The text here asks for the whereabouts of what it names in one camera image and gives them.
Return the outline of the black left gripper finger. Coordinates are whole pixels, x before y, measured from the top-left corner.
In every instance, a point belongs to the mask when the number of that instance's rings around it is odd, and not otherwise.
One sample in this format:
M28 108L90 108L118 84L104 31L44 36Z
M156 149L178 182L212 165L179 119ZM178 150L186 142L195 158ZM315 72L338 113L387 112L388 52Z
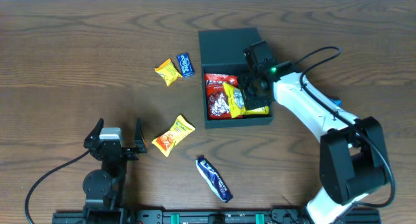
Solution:
M142 127L141 127L141 119L138 118L136 120L136 129L135 129L135 137L134 137L134 142L135 145L139 148L139 149L145 149L146 145L145 145L145 140L142 134Z
M99 139L99 135L101 133L101 130L104 126L104 119L100 118L96 124L96 126L91 130L91 132L88 134L88 136L85 138L86 142L93 141Z

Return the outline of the blue cookie roll pack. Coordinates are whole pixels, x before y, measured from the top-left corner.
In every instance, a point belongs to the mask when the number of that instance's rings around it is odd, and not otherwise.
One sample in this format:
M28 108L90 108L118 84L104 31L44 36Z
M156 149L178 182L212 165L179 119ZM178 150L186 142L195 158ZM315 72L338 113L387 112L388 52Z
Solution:
M330 98L330 101L333 102L336 106L342 107L342 104L343 104L342 100Z

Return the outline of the red Hacks candy bag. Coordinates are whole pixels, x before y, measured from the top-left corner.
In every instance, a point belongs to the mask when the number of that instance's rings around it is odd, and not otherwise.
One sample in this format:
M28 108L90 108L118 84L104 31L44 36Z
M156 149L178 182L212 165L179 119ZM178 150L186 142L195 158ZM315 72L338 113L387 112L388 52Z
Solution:
M207 118L209 120L231 119L228 97L224 91L223 83L237 87L237 76L206 73L204 79L207 97Z

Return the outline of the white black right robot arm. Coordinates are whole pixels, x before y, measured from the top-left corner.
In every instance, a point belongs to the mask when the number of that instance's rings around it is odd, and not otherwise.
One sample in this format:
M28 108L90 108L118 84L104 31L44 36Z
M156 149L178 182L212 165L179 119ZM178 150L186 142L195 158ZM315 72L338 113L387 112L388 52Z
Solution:
M395 199L396 182L381 124L360 119L337 106L307 79L318 64L300 71L298 62L278 62L268 44L260 41L244 50L249 72L239 75L246 109L272 102L290 110L320 144L322 188L291 223L370 223L372 214L353 214L359 206L377 210Z

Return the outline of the yellow Hacks candy bag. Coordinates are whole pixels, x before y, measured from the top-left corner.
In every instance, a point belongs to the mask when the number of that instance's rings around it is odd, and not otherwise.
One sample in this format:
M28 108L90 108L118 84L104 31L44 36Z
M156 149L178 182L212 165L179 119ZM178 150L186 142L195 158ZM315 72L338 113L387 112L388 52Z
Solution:
M248 116L248 115L267 115L269 107L263 106L253 110L247 110L244 105L241 91L228 83L223 83L223 89L228 98L228 105L232 118Z

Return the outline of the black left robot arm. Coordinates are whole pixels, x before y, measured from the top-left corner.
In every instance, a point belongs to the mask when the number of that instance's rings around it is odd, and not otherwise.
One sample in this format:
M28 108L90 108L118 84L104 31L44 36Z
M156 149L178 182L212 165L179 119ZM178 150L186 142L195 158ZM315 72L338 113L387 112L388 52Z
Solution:
M104 127L102 118L85 138L84 148L101 162L101 168L91 171L83 181L83 223L136 222L135 212L124 207L123 192L127 163L147 152L141 119L136 121L134 143L125 147L121 128Z

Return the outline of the black cardboard box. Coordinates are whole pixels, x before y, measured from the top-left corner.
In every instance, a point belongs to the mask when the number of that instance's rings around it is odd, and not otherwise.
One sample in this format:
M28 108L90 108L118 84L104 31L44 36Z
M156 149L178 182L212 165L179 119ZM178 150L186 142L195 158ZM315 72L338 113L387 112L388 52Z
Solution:
M251 115L235 119L210 119L205 89L205 74L240 75L249 72L243 51L260 42L256 28L223 29L198 33L201 55L201 80L203 113L206 129L249 127L269 125L274 120L273 112L267 115Z

